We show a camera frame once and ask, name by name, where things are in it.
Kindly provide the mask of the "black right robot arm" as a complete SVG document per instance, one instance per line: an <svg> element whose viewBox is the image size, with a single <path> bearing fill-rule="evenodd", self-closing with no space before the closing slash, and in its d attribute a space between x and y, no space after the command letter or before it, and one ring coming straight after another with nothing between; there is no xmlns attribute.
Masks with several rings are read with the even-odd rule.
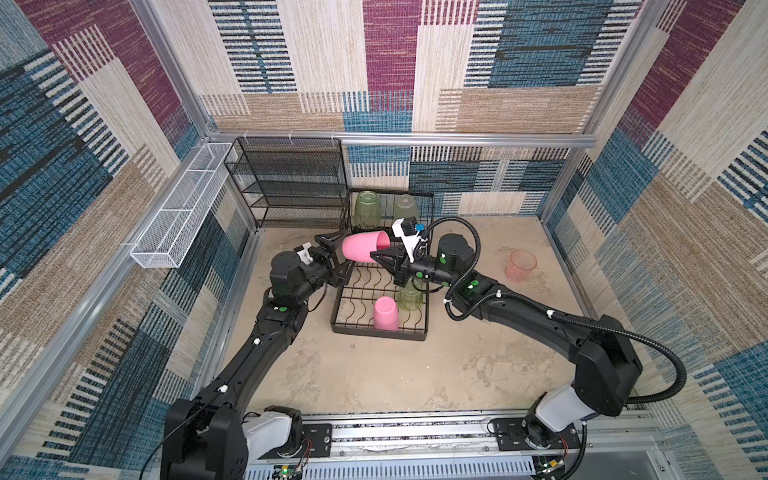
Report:
<svg viewBox="0 0 768 480"><path fill-rule="evenodd" d="M542 394L524 417L521 427L531 447L550 447L578 421L622 412L642 365L618 321L556 311L477 272L472 266L475 251L459 234L444 235L434 256L419 243L412 252L399 244L374 251L371 258L396 284L421 279L449 286L453 290L445 303L460 314L511 328L574 364L573 378Z"/></svg>

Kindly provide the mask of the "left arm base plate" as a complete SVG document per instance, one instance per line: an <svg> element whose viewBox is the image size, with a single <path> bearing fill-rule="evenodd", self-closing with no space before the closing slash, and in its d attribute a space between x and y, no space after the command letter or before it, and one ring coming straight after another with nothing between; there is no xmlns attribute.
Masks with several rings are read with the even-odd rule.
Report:
<svg viewBox="0 0 768 480"><path fill-rule="evenodd" d="M289 434L286 455L289 459L327 458L331 454L332 439L330 423L304 424L300 430L294 429Z"/></svg>

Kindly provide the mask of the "clear pink cup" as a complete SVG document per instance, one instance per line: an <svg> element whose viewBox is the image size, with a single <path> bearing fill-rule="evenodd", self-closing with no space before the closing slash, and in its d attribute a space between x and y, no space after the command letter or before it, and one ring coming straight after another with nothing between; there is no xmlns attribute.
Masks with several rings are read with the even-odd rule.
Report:
<svg viewBox="0 0 768 480"><path fill-rule="evenodd" d="M533 253L515 249L509 255L505 275L512 282L522 282L530 277L537 266L538 260Z"/></svg>

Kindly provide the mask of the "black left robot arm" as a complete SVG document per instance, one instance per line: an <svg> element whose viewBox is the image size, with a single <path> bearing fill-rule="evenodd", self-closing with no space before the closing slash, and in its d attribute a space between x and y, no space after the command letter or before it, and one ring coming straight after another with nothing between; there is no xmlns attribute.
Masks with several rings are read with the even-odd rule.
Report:
<svg viewBox="0 0 768 480"><path fill-rule="evenodd" d="M340 230L283 251L271 261L270 286L249 336L235 356L193 399L166 414L159 475L163 479L241 479L251 460L268 453L299 456L307 449L299 411L270 407L251 418L248 405L269 369L294 342L318 290L337 287L351 264L337 250Z"/></svg>

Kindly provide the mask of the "opaque pink cup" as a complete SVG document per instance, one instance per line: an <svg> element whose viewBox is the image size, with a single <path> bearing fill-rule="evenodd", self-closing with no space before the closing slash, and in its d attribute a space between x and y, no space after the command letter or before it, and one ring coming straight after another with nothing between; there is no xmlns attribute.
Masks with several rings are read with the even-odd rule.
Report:
<svg viewBox="0 0 768 480"><path fill-rule="evenodd" d="M373 321L377 330L397 331L400 327L397 302L392 297L378 298L374 303Z"/></svg>

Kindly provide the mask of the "pale frosted green cup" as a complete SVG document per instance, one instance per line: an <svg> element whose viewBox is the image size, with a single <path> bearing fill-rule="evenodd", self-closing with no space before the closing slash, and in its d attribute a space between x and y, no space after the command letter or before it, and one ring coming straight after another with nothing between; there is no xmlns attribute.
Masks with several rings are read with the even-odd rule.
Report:
<svg viewBox="0 0 768 480"><path fill-rule="evenodd" d="M419 206L416 199L410 194L397 195L394 199L393 219L420 217Z"/></svg>

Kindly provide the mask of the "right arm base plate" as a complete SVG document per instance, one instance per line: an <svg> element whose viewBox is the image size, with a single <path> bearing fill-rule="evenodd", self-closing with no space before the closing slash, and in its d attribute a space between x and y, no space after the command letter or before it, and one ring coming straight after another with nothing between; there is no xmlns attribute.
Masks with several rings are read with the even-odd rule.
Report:
<svg viewBox="0 0 768 480"><path fill-rule="evenodd" d="M580 429L569 425L560 433L551 434L541 443L534 440L522 425L522 417L502 417L489 421L488 432L495 438L502 452L536 450L577 451L581 446Z"/></svg>

